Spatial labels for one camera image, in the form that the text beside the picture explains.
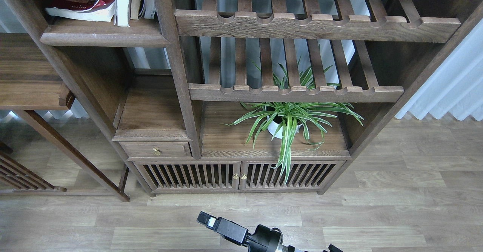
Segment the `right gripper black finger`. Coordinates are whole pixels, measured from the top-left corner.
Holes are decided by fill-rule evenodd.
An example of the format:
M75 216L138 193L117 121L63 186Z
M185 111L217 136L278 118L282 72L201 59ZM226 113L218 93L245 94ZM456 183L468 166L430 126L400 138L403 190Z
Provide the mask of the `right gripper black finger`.
M197 222L204 225L225 240L230 241L238 246L245 246L245 240L248 235L248 230L239 224L227 220L222 217L214 217L201 211L197 217Z

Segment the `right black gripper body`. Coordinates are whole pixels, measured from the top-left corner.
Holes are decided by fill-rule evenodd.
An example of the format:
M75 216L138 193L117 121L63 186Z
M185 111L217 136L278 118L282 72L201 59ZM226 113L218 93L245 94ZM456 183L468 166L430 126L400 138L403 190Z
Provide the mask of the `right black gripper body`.
M283 234L280 229L259 224L252 234L247 234L243 246L249 252L282 252Z

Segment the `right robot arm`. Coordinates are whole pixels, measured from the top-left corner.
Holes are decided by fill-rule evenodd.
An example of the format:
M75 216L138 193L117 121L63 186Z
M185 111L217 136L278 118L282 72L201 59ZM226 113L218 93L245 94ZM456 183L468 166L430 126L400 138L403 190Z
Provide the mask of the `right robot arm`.
M283 233L280 229L259 224L254 233L239 224L223 217L215 217L201 211L197 223L203 224L225 240L238 246L247 247L249 252L303 252L293 246L283 245Z

